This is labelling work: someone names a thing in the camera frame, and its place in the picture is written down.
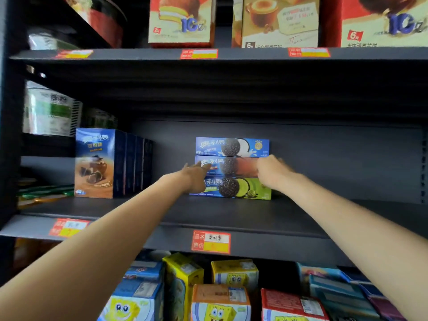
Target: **spongebob character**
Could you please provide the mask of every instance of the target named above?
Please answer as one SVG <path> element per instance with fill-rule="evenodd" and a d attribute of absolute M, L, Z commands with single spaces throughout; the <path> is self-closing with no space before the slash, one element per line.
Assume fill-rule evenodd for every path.
<path fill-rule="evenodd" d="M 236 311 L 233 307 L 208 304 L 204 321 L 233 321 Z"/>
<path fill-rule="evenodd" d="M 228 273 L 226 284 L 246 286 L 248 284 L 248 275 L 245 273 Z"/>
<path fill-rule="evenodd" d="M 309 321 L 304 316 L 276 316 L 275 321 Z"/>
<path fill-rule="evenodd" d="M 122 298 L 112 298 L 106 321 L 134 321 L 136 320 L 140 307 L 136 302 Z"/>

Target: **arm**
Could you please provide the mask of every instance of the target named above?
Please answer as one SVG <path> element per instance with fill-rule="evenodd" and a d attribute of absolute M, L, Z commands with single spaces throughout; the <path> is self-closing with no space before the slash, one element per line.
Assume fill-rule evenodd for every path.
<path fill-rule="evenodd" d="M 161 177 L 35 261 L 0 288 L 2 321 L 96 320 L 168 209 L 205 189 L 209 167 Z"/>
<path fill-rule="evenodd" d="M 409 321 L 426 319 L 428 240 L 295 173 L 271 155 L 259 179 L 289 196 Z"/>

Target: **right hand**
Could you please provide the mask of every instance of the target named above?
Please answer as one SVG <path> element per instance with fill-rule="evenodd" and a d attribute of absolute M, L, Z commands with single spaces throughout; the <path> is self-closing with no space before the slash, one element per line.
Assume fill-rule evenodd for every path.
<path fill-rule="evenodd" d="M 260 157 L 257 160 L 257 169 L 260 182 L 275 190 L 279 190 L 282 178 L 294 173 L 294 170 L 287 166 L 281 158 L 277 159 L 273 154 L 268 157 Z"/>

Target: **shelf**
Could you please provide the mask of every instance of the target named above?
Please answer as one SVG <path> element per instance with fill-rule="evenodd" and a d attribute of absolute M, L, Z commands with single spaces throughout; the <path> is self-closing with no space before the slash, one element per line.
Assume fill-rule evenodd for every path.
<path fill-rule="evenodd" d="M 67 136 L 45 136 L 22 133 L 23 156 L 74 157 L 75 140 Z"/>
<path fill-rule="evenodd" d="M 64 25 L 76 33 L 73 38 L 82 48 L 111 48 L 83 18 L 64 0 L 28 0 L 26 21 L 29 26 Z"/>
<path fill-rule="evenodd" d="M 48 235 L 55 218 L 96 220 L 126 199 L 69 198 L 35 205 L 15 215 L 0 235 L 57 239 Z M 428 238 L 428 206 L 356 201 Z M 287 198 L 272 201 L 183 196 L 164 217 L 145 247 L 190 252 L 193 230 L 229 232 L 231 254 L 262 259 L 352 266 L 313 219 Z"/>
<path fill-rule="evenodd" d="M 11 58 L 46 75 L 23 72 L 31 80 L 83 102 L 120 103 L 127 112 L 428 118 L 419 96 L 427 87 L 425 48 L 329 51 L 331 58 L 289 57 L 280 48 L 220 48 L 212 60 L 179 60 L 181 49 L 95 49 L 82 60 L 23 51 Z"/>

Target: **brown box with coffee cup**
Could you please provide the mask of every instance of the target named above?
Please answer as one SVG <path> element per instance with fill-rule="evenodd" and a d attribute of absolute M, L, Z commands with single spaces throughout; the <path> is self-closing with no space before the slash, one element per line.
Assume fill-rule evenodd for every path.
<path fill-rule="evenodd" d="M 319 0 L 233 0 L 232 47 L 317 47 Z"/>

